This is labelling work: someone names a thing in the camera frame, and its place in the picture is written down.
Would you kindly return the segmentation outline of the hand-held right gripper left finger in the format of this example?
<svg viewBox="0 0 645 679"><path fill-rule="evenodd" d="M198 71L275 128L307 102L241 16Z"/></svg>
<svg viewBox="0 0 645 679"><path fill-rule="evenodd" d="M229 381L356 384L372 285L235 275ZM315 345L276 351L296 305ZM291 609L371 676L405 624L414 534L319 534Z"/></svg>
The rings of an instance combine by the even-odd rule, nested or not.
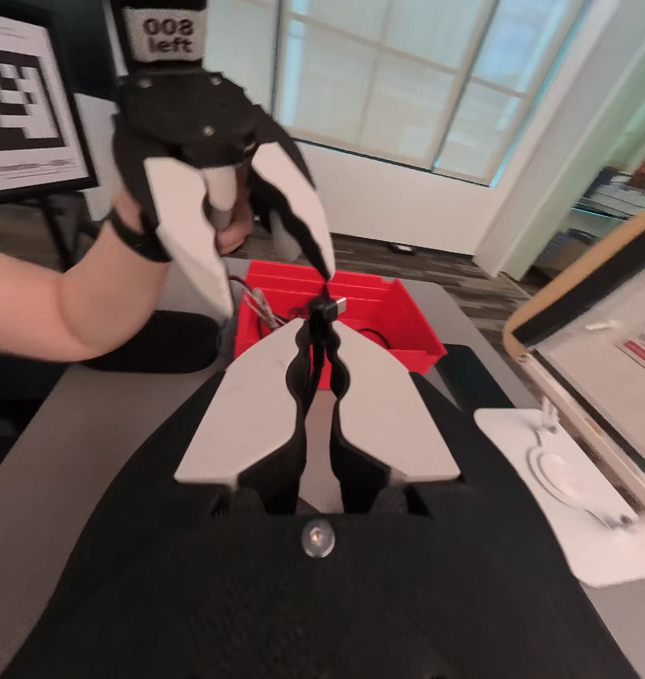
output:
<svg viewBox="0 0 645 679"><path fill-rule="evenodd" d="M175 481L253 489L269 513L293 514L307 462L307 366L308 323L301 318L235 359L221 376Z"/></svg>

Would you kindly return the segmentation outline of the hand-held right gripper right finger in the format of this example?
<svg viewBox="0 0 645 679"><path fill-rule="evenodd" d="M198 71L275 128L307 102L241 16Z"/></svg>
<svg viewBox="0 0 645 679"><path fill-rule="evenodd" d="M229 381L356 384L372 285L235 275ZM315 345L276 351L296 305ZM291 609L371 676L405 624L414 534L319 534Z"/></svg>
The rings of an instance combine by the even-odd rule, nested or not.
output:
<svg viewBox="0 0 645 679"><path fill-rule="evenodd" d="M330 463L345 513L369 512L385 488L459 479L459 466L401 361L336 320L329 362L336 397Z"/></svg>

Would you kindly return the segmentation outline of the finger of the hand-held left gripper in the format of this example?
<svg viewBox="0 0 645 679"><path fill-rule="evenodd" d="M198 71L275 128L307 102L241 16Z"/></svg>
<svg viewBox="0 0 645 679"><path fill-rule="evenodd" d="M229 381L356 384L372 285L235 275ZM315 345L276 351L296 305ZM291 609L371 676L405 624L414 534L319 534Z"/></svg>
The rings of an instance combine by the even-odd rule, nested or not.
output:
<svg viewBox="0 0 645 679"><path fill-rule="evenodd" d="M250 165L250 201L271 234L278 255L300 256L325 280L335 276L335 252L327 217L314 184L277 142L263 143Z"/></svg>
<svg viewBox="0 0 645 679"><path fill-rule="evenodd" d="M173 157L148 157L143 166L165 250L218 318L232 317L231 285L204 212L207 188L201 172Z"/></svg>

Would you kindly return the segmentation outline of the red plastic bin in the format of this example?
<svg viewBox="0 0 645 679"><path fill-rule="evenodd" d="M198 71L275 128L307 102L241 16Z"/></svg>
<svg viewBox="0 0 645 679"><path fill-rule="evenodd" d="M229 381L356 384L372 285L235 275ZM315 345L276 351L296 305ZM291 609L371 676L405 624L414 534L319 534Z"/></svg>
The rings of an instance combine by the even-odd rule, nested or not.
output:
<svg viewBox="0 0 645 679"><path fill-rule="evenodd" d="M307 318L309 302L323 291L323 279L313 267L252 261L238 310L234 357L238 358L271 333L259 317L247 288L260 289L276 317ZM330 296L345 297L342 323L383 347L412 372L425 374L446 351L417 303L398 280L381 276L337 272L328 285Z"/></svg>

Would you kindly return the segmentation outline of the person's left forearm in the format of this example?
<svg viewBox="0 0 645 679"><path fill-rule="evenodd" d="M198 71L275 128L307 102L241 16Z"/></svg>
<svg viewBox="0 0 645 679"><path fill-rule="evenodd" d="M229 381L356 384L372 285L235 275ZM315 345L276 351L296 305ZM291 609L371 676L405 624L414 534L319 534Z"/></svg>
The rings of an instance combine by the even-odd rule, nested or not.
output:
<svg viewBox="0 0 645 679"><path fill-rule="evenodd" d="M64 273L0 253L0 353L80 362L119 348L157 310L171 267L136 254L110 225Z"/></svg>

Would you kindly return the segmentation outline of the person's left hand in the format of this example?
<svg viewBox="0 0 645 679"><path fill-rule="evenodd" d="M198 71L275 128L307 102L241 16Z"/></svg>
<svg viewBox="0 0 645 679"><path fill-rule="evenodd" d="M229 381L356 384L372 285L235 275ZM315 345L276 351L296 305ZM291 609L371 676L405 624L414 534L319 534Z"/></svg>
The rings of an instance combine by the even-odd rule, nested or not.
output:
<svg viewBox="0 0 645 679"><path fill-rule="evenodd" d="M123 187L115 200L112 208L116 208L124 222L136 232L141 230L140 204L131 193ZM232 253L239 249L253 230L253 215L248 202L246 188L239 188L236 202L233 206L229 226L216 232L216 251L220 256Z"/></svg>

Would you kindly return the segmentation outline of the black wristband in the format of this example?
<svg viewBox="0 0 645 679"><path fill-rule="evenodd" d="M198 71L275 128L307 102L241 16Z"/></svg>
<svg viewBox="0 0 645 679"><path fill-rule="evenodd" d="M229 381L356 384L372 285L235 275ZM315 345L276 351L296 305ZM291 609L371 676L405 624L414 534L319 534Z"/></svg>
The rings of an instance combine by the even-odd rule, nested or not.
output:
<svg viewBox="0 0 645 679"><path fill-rule="evenodd" d="M114 233L124 245L140 257L162 264L172 261L171 256L157 236L155 227L145 213L140 214L141 230L139 232L127 226L116 208L111 209L108 221Z"/></svg>

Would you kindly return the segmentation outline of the dark flat pad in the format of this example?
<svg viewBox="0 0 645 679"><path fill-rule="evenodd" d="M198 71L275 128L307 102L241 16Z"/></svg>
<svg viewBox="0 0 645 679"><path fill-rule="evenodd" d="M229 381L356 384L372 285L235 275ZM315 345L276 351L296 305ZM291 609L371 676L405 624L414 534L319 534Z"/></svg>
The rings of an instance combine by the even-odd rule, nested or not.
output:
<svg viewBox="0 0 645 679"><path fill-rule="evenodd" d="M456 405L469 416L480 409L512 409L507 397L475 352L461 344L444 344L435 368Z"/></svg>

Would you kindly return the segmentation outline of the framed black-white marker sign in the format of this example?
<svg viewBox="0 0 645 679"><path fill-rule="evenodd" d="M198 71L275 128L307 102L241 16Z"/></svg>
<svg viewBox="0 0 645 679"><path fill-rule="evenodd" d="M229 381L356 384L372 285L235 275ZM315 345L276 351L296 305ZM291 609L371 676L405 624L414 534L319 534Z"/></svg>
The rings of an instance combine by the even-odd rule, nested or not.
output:
<svg viewBox="0 0 645 679"><path fill-rule="evenodd" d="M0 204L98 178L51 13L0 1Z"/></svg>

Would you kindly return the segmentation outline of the large paned window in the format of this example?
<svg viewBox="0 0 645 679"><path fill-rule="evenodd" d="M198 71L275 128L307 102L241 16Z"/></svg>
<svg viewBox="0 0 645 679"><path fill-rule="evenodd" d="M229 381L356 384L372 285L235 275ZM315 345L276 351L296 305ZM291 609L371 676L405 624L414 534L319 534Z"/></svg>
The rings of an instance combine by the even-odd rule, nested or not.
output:
<svg viewBox="0 0 645 679"><path fill-rule="evenodd" d="M294 137L494 185L588 1L279 1Z"/></svg>

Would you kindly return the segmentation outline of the white stand base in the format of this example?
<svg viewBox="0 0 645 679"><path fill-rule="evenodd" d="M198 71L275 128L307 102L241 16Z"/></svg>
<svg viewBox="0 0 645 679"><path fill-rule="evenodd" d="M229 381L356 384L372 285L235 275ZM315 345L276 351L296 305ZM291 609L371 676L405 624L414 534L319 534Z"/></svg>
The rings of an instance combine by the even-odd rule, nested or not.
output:
<svg viewBox="0 0 645 679"><path fill-rule="evenodd" d="M557 420L544 410L491 408L476 410L474 421L529 488L578 581L602 589L645 580L645 516Z"/></svg>

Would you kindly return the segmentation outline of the wooden document stand board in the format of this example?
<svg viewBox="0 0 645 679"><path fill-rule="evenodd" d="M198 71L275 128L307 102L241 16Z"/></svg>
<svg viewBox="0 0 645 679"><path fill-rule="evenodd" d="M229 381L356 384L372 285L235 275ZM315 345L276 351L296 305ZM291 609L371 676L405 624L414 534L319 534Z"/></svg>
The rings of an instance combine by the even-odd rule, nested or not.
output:
<svg viewBox="0 0 645 679"><path fill-rule="evenodd" d="M645 474L645 211L514 312L503 343L541 365Z"/></svg>

